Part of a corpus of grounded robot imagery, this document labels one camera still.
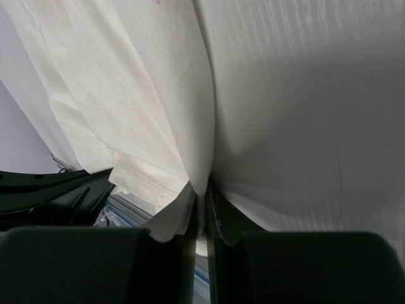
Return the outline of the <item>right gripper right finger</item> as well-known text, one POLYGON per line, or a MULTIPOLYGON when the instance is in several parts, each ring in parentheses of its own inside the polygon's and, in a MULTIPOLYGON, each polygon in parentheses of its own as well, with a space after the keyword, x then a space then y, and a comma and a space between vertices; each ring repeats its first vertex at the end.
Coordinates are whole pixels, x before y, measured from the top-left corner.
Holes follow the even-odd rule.
POLYGON ((404 271, 369 232, 268 232, 206 192, 212 303, 403 303, 404 271))

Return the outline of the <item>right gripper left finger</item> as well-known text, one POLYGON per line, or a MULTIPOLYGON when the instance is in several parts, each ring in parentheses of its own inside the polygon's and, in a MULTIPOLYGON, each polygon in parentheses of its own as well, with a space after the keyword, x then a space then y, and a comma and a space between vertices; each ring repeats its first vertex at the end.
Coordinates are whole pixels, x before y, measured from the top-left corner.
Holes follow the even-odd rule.
POLYGON ((140 227, 18 228, 1 241, 2 303, 191 303, 196 195, 140 227))

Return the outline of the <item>white t-shirt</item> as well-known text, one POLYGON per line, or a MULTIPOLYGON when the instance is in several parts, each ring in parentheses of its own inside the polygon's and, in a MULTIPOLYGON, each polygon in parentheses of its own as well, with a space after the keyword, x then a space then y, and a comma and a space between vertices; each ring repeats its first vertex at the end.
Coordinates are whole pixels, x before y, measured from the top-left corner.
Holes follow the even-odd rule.
POLYGON ((151 213, 213 178, 266 230, 404 256, 403 1, 2 1, 1 82, 151 213))

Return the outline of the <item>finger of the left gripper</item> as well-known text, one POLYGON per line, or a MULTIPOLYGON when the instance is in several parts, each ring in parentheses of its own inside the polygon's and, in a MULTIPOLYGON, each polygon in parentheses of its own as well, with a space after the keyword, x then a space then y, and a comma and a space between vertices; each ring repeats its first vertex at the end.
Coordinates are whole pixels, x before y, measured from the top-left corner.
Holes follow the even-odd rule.
POLYGON ((110 173, 2 171, 1 226, 92 226, 114 188, 110 173))

